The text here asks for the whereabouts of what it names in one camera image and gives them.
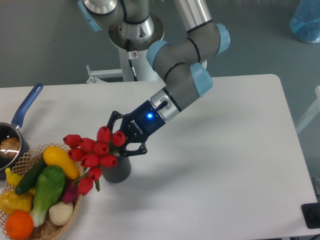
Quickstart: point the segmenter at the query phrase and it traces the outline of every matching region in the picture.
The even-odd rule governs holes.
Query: wicker basket
[[[43,155],[43,151],[48,146],[57,146],[65,151],[69,150],[69,147],[67,145],[59,145],[59,144],[53,144],[53,143],[49,145],[40,145],[38,147],[35,147],[33,150],[29,150],[22,157],[20,157],[19,161],[12,168],[12,172],[23,176],[31,168],[31,166],[33,166],[35,163],[39,161],[39,159]],[[79,162],[77,162],[77,167],[80,175],[82,175],[84,173],[84,169],[78,163]],[[4,190],[2,192],[12,191],[12,190],[14,190],[14,188],[6,182],[4,186]],[[32,234],[27,238],[27,240],[53,240],[58,238],[60,235],[62,235],[73,222],[79,210],[81,198],[82,198],[82,195],[79,195],[76,201],[73,203],[73,214],[65,225],[57,226],[53,224],[50,221],[49,214],[47,214],[44,223],[41,226],[35,227],[33,229]],[[7,235],[7,232],[5,230],[8,216],[9,215],[4,213],[3,211],[0,211],[0,226],[3,229],[2,233],[5,234],[7,238],[10,238]]]

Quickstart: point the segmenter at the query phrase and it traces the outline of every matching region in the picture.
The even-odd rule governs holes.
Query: blue container
[[[307,43],[319,43],[320,0],[302,0],[289,26],[297,39]]]

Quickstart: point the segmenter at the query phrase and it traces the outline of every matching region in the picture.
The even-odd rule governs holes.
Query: green stem
[[[72,184],[73,184],[73,185],[78,184],[78,183],[80,182],[80,180],[81,180],[82,178],[85,178],[85,177],[88,177],[88,173],[87,173],[87,172],[86,172],[85,174],[81,175],[80,177],[78,177],[76,180],[74,180]]]
[[[100,191],[100,182],[99,179],[97,181],[94,182],[95,184],[95,189],[99,192]]]

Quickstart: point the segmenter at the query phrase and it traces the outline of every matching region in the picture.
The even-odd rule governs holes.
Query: cucumber
[[[24,194],[36,185],[40,173],[47,167],[43,158],[41,158],[30,170],[22,177],[18,185],[15,187],[15,194]]]

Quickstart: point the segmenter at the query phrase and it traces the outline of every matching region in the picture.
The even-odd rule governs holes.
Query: yellow squash
[[[20,176],[19,174],[16,174],[14,172],[11,171],[11,169],[9,167],[7,167],[5,169],[5,174],[6,174],[6,181],[8,182],[8,184],[10,184],[12,187],[16,188],[18,183],[20,182],[20,180],[22,179],[22,176]],[[36,191],[35,188],[31,188],[28,193],[30,193],[32,196],[35,195]]]
[[[17,210],[30,212],[32,208],[33,197],[28,194],[15,194],[15,191],[5,191],[0,194],[0,209],[8,215]]]
[[[57,146],[48,146],[43,151],[43,159],[48,166],[57,165],[61,167],[67,178],[76,180],[79,177],[79,170],[68,153]]]

